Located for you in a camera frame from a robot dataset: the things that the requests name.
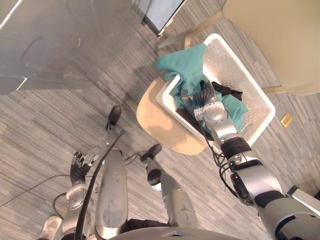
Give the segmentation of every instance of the floor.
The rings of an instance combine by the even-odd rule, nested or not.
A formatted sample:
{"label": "floor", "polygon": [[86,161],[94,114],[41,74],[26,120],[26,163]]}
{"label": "floor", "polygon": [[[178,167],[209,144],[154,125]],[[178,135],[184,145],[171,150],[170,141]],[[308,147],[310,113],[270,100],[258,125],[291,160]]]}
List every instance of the floor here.
{"label": "floor", "polygon": [[[157,58],[181,47],[157,49],[161,39],[140,24],[133,11],[121,15],[131,1],[114,2],[108,8],[109,15],[98,7],[94,15],[97,19],[90,19],[92,23],[102,23],[101,18],[113,21],[86,26],[98,37],[84,34],[81,40],[70,38],[68,52],[60,45],[63,57],[56,57],[45,67],[32,62],[30,55],[25,54],[23,59],[37,67],[36,74],[85,79],[90,82],[89,88],[26,90],[0,96],[0,204],[48,177],[68,174],[75,151],[87,153],[102,144],[106,118],[114,105],[122,107],[119,124],[126,134],[119,146],[125,156],[156,143],[141,129],[129,103],[138,104],[148,85],[161,74],[155,69]],[[66,3],[70,12],[74,2]],[[199,23],[223,3],[188,0],[165,36]],[[200,43],[209,33],[223,36],[261,87],[279,84],[258,48],[232,23],[221,20],[195,37],[192,44]],[[269,98],[276,108],[275,118],[253,149],[278,177],[284,192],[297,185],[314,195],[320,189],[320,94],[281,93]],[[280,123],[286,112],[293,116],[288,129]],[[199,155],[186,156],[164,147],[157,159],[189,194],[201,228],[246,240],[270,239],[257,212],[225,191],[208,148]],[[127,175],[129,217],[166,222],[161,194],[149,187],[143,164],[130,164]],[[45,219],[54,213],[53,198],[70,186],[68,177],[56,177],[0,207],[0,238],[36,239]],[[57,202],[62,213],[64,204],[62,199]]]}

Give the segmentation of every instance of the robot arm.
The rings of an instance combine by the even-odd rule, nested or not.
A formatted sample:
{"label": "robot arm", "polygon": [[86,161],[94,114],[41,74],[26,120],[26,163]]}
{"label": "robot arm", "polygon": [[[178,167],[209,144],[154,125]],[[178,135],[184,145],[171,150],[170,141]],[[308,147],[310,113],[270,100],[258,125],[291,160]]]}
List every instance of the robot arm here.
{"label": "robot arm", "polygon": [[272,239],[320,239],[320,218],[300,202],[282,194],[278,180],[228,120],[223,104],[214,96],[204,102],[204,107],[194,111],[195,117],[205,122],[227,158],[239,200],[257,209]]}

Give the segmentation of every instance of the beige chair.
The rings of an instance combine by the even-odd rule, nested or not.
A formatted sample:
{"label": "beige chair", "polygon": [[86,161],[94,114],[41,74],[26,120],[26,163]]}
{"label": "beige chair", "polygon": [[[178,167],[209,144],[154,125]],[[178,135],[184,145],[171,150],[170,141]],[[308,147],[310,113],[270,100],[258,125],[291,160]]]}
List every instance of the beige chair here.
{"label": "beige chair", "polygon": [[227,0],[221,11],[158,47],[183,42],[189,48],[193,36],[223,17],[256,43],[274,70],[281,85],[263,88],[266,94],[320,92],[320,0]]}
{"label": "beige chair", "polygon": [[165,85],[158,77],[143,94],[136,109],[141,127],[162,145],[184,155],[197,155],[206,144],[188,131],[156,101],[156,95]]}

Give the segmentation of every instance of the teal towel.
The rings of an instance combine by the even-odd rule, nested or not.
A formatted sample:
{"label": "teal towel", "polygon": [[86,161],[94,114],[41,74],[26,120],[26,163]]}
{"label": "teal towel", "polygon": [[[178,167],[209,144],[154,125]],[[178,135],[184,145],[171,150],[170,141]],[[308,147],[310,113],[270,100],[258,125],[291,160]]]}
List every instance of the teal towel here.
{"label": "teal towel", "polygon": [[220,92],[216,91],[215,95],[218,101],[222,102],[224,108],[228,112],[229,120],[231,120],[238,131],[241,132],[245,121],[245,115],[248,112],[247,107],[242,101],[231,94],[222,96]]}
{"label": "teal towel", "polygon": [[179,109],[184,108],[181,96],[191,96],[200,92],[202,80],[203,55],[206,50],[204,43],[176,51],[158,59],[156,68],[170,71],[164,78],[168,82],[173,75],[179,75],[180,81],[171,91],[175,104]]}
{"label": "teal towel", "polygon": [[[171,91],[175,105],[179,109],[186,107],[194,115],[193,110],[199,107],[197,102],[184,102],[181,96],[192,96],[201,91],[200,82],[203,76],[203,55],[206,50],[204,43],[196,46],[176,51],[158,59],[156,68],[159,70],[170,71],[164,77],[168,82],[173,75],[178,74],[180,81]],[[217,99],[222,102],[228,112],[229,119],[241,131],[244,124],[244,116],[248,112],[246,106],[232,95],[221,96],[216,92]]]}

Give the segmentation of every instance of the laundry basket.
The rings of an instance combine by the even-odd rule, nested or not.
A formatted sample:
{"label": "laundry basket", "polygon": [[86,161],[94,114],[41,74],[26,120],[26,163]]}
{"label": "laundry basket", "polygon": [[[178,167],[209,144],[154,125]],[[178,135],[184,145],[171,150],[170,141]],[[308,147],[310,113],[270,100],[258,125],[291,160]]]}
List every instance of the laundry basket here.
{"label": "laundry basket", "polygon": [[[215,81],[243,92],[242,102],[247,107],[248,113],[244,116],[241,137],[251,146],[274,118],[275,107],[219,34],[209,35],[204,43],[207,47],[204,52],[203,74],[211,82]],[[177,75],[173,80],[167,82],[157,94],[156,100],[189,131],[205,141],[202,134],[176,112],[177,108],[170,92],[179,80],[180,77]],[[219,153],[220,148],[215,143],[213,146]]]}

